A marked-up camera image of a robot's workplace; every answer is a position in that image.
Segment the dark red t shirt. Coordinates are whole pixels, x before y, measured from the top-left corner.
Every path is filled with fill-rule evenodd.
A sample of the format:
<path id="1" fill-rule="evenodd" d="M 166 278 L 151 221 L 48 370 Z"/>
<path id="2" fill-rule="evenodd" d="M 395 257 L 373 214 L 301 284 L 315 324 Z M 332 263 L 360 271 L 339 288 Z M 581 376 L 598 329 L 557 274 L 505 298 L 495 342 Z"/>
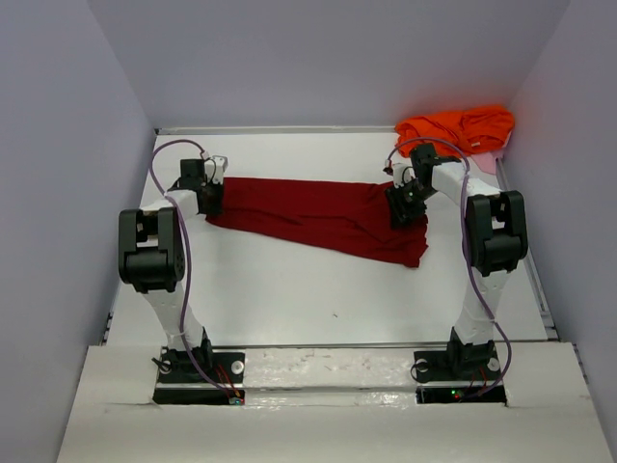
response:
<path id="1" fill-rule="evenodd" d="M 387 183 L 229 177 L 223 213 L 214 226 L 341 252 L 364 259 L 420 266 L 428 219 L 390 226 Z"/>

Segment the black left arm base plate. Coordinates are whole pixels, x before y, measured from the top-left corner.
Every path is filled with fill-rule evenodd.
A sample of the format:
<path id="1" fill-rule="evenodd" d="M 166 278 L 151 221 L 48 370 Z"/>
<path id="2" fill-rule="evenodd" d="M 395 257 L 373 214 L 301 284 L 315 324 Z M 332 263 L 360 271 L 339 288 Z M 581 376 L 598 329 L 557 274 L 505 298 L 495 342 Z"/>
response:
<path id="1" fill-rule="evenodd" d="M 215 350 L 213 367 L 201 369 L 206 380 L 187 358 L 172 362 L 163 349 L 152 358 L 157 367 L 153 401 L 159 405 L 241 406 L 245 404 L 246 355 L 241 351 Z"/>

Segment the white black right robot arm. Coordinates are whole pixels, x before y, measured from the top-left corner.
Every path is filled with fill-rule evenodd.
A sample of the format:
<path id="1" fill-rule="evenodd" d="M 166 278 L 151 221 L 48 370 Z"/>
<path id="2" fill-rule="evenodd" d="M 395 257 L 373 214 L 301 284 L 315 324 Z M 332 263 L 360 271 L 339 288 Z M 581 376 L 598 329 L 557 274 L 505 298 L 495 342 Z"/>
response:
<path id="1" fill-rule="evenodd" d="M 413 371 L 420 383 L 464 380 L 480 370 L 501 373 L 495 337 L 505 333 L 496 312 L 505 284 L 528 251 L 523 195 L 474 177 L 462 151 L 439 155 L 437 138 L 408 144 L 408 162 L 391 156 L 385 162 L 384 171 L 392 178 L 386 191 L 390 224 L 409 227 L 424 215 L 430 198 L 446 196 L 459 209 L 468 273 L 462 309 L 445 349 L 417 352 Z"/>

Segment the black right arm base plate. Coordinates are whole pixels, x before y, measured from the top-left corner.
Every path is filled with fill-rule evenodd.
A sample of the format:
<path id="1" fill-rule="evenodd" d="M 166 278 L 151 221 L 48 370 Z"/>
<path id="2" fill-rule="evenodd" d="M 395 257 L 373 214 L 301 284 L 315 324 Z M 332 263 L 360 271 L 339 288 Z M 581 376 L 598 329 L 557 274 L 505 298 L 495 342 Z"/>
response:
<path id="1" fill-rule="evenodd" d="M 421 350 L 414 354 L 410 375 L 416 382 L 416 403 L 449 405 L 507 403 L 499 381 L 500 363 L 494 352 L 490 359 L 462 372 L 454 372 L 445 351 Z"/>

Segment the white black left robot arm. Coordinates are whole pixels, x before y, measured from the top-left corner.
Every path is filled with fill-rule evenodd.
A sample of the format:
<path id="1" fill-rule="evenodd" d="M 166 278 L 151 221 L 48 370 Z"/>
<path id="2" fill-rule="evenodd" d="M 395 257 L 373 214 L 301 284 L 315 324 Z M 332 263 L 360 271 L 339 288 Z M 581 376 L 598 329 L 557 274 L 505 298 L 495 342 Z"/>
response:
<path id="1" fill-rule="evenodd" d="M 207 372 L 214 366 L 211 341 L 188 301 L 192 257 L 185 221 L 223 211 L 228 159 L 180 161 L 180 176 L 162 198 L 119 215 L 119 274 L 154 310 L 167 339 L 161 371 Z"/>

